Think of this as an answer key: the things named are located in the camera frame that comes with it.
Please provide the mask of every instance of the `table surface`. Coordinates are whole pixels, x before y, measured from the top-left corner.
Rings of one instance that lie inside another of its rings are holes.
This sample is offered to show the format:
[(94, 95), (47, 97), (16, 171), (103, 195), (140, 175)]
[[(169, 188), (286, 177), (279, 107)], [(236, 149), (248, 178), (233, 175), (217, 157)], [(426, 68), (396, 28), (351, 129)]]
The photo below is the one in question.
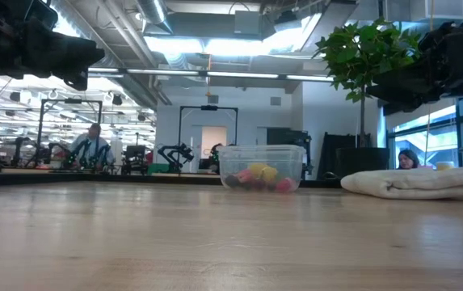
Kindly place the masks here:
[(463, 202), (0, 187), (0, 290), (463, 290)]

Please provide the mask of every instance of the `white cloth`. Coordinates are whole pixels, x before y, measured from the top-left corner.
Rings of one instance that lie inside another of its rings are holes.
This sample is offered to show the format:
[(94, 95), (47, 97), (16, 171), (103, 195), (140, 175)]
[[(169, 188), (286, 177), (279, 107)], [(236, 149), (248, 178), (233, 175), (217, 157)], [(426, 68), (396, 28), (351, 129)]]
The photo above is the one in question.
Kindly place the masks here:
[(365, 171), (344, 177), (341, 185), (351, 192), (387, 199), (463, 200), (463, 167)]

